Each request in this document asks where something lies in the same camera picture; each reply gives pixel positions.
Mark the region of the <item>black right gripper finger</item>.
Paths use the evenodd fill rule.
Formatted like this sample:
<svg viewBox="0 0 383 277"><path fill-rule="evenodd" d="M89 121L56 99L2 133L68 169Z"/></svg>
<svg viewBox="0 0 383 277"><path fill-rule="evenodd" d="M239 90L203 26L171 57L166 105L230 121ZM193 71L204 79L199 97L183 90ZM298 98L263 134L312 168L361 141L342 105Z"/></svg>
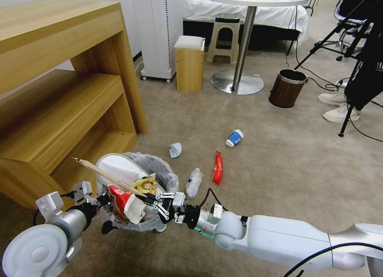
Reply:
<svg viewBox="0 0 383 277"><path fill-rule="evenodd" d="M171 217L171 201L170 200L155 200L146 204L161 220L163 224L167 224L172 220Z"/></svg>
<svg viewBox="0 0 383 277"><path fill-rule="evenodd" d="M170 193L159 193L157 195L153 195L150 193L147 193L145 196L140 195L140 200L149 206L154 206L155 202L157 204L162 206L171 206L173 203L173 200L176 197L177 192L170 192Z"/></svg>

